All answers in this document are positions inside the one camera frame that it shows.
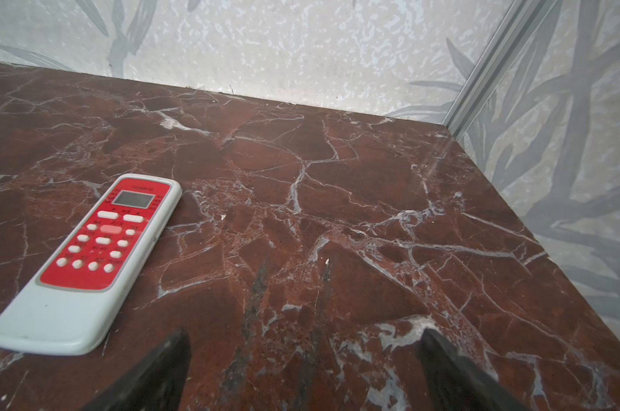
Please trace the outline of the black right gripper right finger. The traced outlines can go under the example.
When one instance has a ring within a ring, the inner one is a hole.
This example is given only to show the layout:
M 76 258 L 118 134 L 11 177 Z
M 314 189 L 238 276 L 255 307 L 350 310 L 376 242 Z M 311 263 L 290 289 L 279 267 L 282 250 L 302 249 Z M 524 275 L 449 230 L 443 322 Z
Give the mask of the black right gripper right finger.
M 417 356 L 436 410 L 526 409 L 498 381 L 434 329 L 426 329 L 422 333 Z

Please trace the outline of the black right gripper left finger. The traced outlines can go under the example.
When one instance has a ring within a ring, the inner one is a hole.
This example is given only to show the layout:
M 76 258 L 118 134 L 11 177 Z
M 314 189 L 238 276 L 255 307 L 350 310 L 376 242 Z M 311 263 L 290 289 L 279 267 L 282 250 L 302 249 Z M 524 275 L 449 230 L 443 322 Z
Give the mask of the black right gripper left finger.
M 188 333 L 179 329 L 83 410 L 177 410 L 192 358 Z

